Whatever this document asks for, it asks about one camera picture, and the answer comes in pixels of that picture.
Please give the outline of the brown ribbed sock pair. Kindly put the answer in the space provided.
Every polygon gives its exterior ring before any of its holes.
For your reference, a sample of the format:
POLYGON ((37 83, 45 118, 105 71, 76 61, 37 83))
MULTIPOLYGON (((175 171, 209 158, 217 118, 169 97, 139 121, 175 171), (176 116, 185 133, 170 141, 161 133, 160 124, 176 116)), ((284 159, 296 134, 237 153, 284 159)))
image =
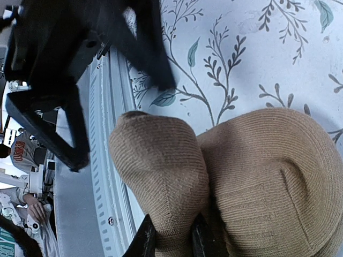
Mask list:
POLYGON ((195 135, 183 120, 123 114, 110 153, 156 230, 155 256, 193 256, 202 214, 229 256, 337 256, 342 159, 310 116, 240 115, 195 135))

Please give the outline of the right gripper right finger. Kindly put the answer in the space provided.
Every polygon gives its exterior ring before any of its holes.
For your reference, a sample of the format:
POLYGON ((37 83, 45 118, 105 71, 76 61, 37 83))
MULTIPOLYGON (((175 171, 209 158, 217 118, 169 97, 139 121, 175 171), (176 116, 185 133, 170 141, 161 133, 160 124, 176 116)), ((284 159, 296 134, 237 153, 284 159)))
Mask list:
POLYGON ((194 257, 229 257, 225 245, 216 240, 201 213, 192 224, 191 234, 194 257))

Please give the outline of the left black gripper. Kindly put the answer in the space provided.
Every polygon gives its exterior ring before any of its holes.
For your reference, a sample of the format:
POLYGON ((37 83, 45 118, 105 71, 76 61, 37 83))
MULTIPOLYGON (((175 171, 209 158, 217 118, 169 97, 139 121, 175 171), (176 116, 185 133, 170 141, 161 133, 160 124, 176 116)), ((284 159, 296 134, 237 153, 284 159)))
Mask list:
POLYGON ((6 28, 4 76, 31 85, 45 79, 78 81, 110 41, 121 1, 3 1, 15 24, 6 28))

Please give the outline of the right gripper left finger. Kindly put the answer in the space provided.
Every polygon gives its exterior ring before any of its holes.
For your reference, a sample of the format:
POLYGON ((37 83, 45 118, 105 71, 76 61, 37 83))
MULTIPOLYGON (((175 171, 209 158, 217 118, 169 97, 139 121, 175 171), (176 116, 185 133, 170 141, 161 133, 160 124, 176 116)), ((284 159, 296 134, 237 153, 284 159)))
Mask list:
POLYGON ((155 257, 156 230, 149 214, 145 215, 125 257, 155 257))

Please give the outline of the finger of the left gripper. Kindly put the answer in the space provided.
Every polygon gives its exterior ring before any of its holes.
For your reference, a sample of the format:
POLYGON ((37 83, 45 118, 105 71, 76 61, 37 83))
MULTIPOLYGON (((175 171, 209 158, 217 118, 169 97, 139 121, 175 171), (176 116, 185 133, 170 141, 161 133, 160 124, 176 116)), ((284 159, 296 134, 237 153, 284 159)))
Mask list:
POLYGON ((79 89, 73 79, 38 83, 32 85, 29 90, 8 93, 5 107, 16 122, 35 136, 72 172, 78 172, 88 166, 90 147, 79 89), (65 113, 72 146, 57 134, 52 125, 36 113, 50 112, 57 107, 65 113))
POLYGON ((159 91, 174 90, 176 81, 162 39, 159 1, 101 1, 99 27, 105 39, 138 71, 145 72, 159 91), (124 11, 136 16, 136 34, 126 23, 124 11))

